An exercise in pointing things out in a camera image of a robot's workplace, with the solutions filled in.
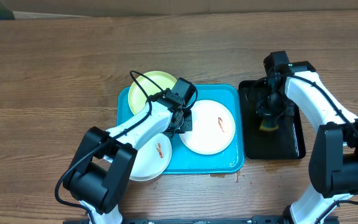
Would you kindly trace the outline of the green yellow sponge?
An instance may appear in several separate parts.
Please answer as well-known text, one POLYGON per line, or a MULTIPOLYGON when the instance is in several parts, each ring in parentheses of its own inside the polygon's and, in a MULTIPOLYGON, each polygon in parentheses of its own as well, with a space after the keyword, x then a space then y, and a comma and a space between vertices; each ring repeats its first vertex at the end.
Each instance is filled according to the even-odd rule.
POLYGON ((265 118, 262 120, 259 129, 265 132, 272 132, 278 129, 278 124, 273 118, 265 118))

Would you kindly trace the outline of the white plate with stain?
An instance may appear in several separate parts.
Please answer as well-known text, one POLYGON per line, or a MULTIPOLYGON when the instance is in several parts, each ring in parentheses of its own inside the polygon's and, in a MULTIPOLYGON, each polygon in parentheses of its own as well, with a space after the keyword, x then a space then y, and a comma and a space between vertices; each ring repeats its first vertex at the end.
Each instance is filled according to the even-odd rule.
POLYGON ((183 144, 202 155, 217 154, 227 148, 236 133, 232 113, 213 100, 197 101, 191 109, 192 130, 180 134, 183 144))

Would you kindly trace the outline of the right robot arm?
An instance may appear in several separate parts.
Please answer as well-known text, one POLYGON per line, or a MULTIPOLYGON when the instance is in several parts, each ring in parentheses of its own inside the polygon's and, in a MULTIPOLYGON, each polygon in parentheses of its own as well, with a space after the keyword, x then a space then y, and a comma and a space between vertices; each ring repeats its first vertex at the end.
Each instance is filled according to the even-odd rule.
POLYGON ((274 119, 292 101, 316 132, 310 186, 279 222, 324 223, 340 205, 358 205, 351 199, 358 195, 358 116, 335 99, 309 62, 264 62, 264 67, 268 90, 258 98, 264 118, 260 128, 272 130, 274 119))

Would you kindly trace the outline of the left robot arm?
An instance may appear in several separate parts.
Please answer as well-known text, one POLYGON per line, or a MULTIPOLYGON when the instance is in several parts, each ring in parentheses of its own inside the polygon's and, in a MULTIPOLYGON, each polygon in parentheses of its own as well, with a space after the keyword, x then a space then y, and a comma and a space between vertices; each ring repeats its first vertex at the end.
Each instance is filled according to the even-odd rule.
POLYGON ((138 151, 161 133, 191 130, 191 105, 163 97, 149 100, 144 108, 120 126, 106 131, 92 127, 85 133, 68 170, 55 191, 67 189, 75 207, 88 215, 88 223, 122 222, 117 205, 122 199, 138 151))

